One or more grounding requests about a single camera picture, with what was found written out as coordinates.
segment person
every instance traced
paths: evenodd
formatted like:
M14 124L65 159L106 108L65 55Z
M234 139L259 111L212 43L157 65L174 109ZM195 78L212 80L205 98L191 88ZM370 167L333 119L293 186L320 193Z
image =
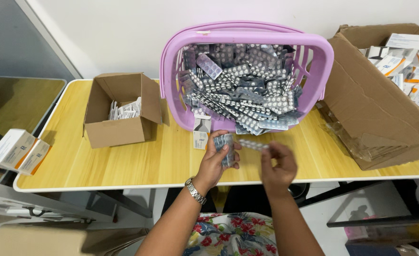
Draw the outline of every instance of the person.
M208 191L216 186L226 169L222 168L221 162L229 151L228 145L217 152L213 139L227 133L226 130L218 130L210 135L200 169L191 181L203 197L210 195ZM240 150L241 146L235 143L235 149ZM275 166L271 164L273 158L277 160ZM236 152L235 161L239 160ZM233 167L239 169L239 164L235 163ZM297 172L292 151L278 142L271 142L269 149L262 151L261 169L267 196L267 200L263 201L269 201L267 208L270 205L268 210L272 218L256 213L256 208L265 208L256 205L251 207L254 212L199 215L202 205L185 186L135 255L324 256L288 191ZM246 200L246 197L238 195L237 199Z

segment floral print clothing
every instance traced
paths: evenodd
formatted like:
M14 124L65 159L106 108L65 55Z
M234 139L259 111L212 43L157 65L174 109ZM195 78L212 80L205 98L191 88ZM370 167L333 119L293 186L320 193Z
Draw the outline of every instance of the floral print clothing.
M183 256L278 255L273 219L258 213L201 213Z

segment wristwatch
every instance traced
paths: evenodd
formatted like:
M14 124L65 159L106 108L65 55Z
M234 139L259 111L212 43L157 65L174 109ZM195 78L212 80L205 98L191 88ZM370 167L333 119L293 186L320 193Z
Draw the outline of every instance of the wristwatch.
M186 183L184 185L189 189L190 195L192 195L195 200L201 205L204 205L206 203L206 197L200 195L200 193L195 189L195 187L192 184L193 177L190 177L188 180L186 180Z

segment hand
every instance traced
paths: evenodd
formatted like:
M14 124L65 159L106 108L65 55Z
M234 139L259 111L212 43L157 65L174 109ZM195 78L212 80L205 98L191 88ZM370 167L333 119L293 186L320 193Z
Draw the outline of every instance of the hand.
M228 145L224 145L219 152L217 152L216 146L214 145L215 137L227 133L229 133L227 130L217 130L208 138L206 153L203 156L200 169L198 170L197 176L192 180L195 189L203 196L206 195L209 189L216 186L220 177L222 177L222 173L229 168L222 167L222 160L229 152ZM241 145L235 142L235 149L240 150ZM239 161L239 154L237 152L235 152L235 161ZM232 167L239 169L239 164L235 163Z
M277 165L272 166L271 159L277 160ZM284 198L290 193L288 187L296 176L296 166L293 152L279 142L272 141L269 149L262 151L262 182L269 200Z

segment purple plastic basket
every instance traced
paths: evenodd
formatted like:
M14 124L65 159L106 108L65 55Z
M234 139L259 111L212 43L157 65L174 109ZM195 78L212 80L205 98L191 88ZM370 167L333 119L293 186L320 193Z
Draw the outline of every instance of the purple plastic basket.
M334 60L332 46L319 35L306 34L286 26L250 20L232 20L206 23L185 28L174 34L165 45L160 60L161 97L166 98L170 111L179 126L193 130L195 117L190 109L183 108L182 86L176 85L177 73L183 70L182 48L192 43L245 43L280 44L296 46L293 75L297 75L294 86L307 77L303 94L299 97L298 111L304 112L301 121L317 100L325 95L325 85ZM306 71L309 51L313 51L312 65ZM229 120L213 120L212 131L224 129L235 132L235 123Z

